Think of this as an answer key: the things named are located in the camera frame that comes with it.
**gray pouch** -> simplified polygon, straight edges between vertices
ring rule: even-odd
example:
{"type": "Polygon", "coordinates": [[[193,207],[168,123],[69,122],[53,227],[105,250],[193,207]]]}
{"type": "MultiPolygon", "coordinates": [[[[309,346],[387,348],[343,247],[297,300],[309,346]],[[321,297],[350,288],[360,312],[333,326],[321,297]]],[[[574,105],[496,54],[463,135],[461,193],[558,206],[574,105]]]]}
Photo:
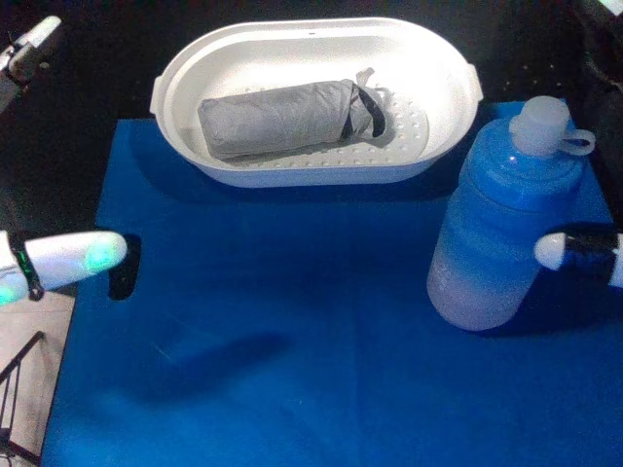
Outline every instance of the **gray pouch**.
{"type": "Polygon", "coordinates": [[[351,80],[206,99],[199,119],[210,155],[229,159],[385,132],[382,100],[365,87],[368,68],[351,80]]]}

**plastic bottle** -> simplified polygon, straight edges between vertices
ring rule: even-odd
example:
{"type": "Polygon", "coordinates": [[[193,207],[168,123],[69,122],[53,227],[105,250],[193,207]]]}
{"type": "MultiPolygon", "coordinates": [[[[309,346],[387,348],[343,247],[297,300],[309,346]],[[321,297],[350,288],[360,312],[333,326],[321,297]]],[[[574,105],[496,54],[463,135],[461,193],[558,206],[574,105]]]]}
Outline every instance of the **plastic bottle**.
{"type": "Polygon", "coordinates": [[[513,119],[478,133],[448,204],[428,273],[428,296],[469,331],[500,326],[538,272],[533,248],[568,221],[595,137],[567,131],[567,105],[535,97],[513,119]],[[568,142],[585,140],[585,146],[568,142]]]}

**blue tablecloth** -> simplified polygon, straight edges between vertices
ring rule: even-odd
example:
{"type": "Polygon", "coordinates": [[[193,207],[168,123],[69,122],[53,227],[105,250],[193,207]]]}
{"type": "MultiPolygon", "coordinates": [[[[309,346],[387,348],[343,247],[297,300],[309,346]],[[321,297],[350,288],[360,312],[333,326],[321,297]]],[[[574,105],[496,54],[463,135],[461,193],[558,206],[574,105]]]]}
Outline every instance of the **blue tablecloth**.
{"type": "MultiPolygon", "coordinates": [[[[80,285],[43,465],[623,465],[623,294],[544,272],[493,337],[427,298],[471,137],[406,182],[257,191],[120,121],[98,222],[142,238],[136,289],[80,285]]],[[[590,170],[576,218],[609,219],[590,170]]]]}

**dark wall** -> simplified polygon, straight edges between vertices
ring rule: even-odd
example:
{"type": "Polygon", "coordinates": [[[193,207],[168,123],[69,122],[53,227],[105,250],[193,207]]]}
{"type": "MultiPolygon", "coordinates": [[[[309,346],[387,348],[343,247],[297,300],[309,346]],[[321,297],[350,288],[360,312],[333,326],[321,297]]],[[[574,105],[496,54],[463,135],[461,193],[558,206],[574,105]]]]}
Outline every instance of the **dark wall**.
{"type": "Polygon", "coordinates": [[[267,19],[403,18],[446,37],[476,64],[487,99],[512,100],[568,92],[579,30],[566,3],[4,3],[0,34],[6,29],[17,36],[58,15],[64,38],[51,68],[0,116],[0,229],[92,227],[117,118],[149,117],[154,78],[184,46],[215,28],[267,19]]]}

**white plastic tray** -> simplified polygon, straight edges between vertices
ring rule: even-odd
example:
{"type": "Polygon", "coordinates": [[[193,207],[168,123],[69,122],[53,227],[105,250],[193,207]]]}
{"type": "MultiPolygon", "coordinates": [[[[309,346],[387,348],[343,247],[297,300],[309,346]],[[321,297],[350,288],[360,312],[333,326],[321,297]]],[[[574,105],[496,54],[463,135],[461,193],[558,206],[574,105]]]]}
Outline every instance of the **white plastic tray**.
{"type": "Polygon", "coordinates": [[[448,42],[389,18],[247,23],[184,49],[156,79],[151,112],[168,143],[207,175],[240,187],[386,183],[427,169],[467,133],[482,99],[475,68],[448,42]],[[353,79],[386,90],[379,140],[222,162],[207,151],[201,101],[316,81],[353,79]]]}

